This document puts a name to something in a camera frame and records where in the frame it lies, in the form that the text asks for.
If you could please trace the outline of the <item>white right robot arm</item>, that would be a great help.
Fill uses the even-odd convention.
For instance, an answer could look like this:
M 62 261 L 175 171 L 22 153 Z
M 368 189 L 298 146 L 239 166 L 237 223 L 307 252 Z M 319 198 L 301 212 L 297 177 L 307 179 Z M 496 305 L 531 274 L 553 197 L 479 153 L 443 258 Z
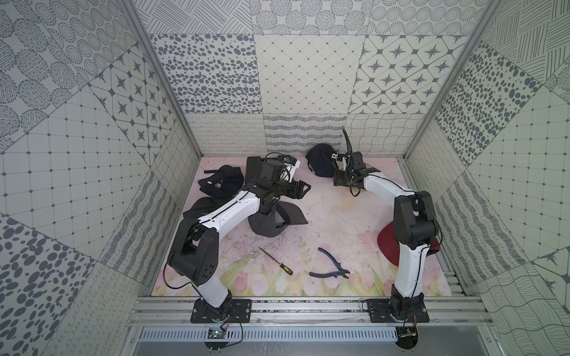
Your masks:
M 399 244 L 399 271 L 392 286 L 390 314 L 396 320 L 406 320 L 425 306 L 422 287 L 425 258 L 439 234 L 431 196 L 426 191 L 404 188 L 377 169 L 367 168 L 359 152 L 333 154 L 331 160 L 335 185 L 364 189 L 393 206 L 394 238 Z

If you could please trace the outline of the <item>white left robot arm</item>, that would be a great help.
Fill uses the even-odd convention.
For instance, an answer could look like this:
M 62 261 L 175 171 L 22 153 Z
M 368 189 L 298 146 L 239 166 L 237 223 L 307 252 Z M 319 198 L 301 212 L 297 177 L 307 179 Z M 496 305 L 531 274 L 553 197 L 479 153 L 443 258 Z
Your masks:
M 221 240 L 243 220 L 262 237 L 277 237 L 291 225 L 305 225 L 300 200 L 311 186 L 294 178 L 301 163 L 290 155 L 249 157 L 248 180 L 224 205 L 198 217 L 185 212 L 167 255 L 167 265 L 189 279 L 215 319 L 224 319 L 231 292 L 215 274 Z

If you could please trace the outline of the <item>navy baseball cap metal buckle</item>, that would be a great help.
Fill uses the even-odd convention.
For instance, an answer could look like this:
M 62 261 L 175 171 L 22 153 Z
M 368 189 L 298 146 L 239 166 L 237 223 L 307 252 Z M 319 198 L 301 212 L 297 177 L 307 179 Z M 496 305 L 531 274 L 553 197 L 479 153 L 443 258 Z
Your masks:
M 216 199 L 233 198 L 244 183 L 244 176 L 239 167 L 224 165 L 219 169 L 205 170 L 204 173 L 209 176 L 198 181 L 200 190 Z

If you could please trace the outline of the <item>dark red baseball cap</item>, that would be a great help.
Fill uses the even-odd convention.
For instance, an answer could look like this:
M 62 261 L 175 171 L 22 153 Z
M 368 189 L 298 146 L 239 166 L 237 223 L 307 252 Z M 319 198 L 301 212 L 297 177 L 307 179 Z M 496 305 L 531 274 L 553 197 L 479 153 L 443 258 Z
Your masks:
M 389 224 L 380 231 L 377 244 L 388 261 L 395 266 L 399 266 L 400 248 L 394 232 L 393 222 L 389 222 Z

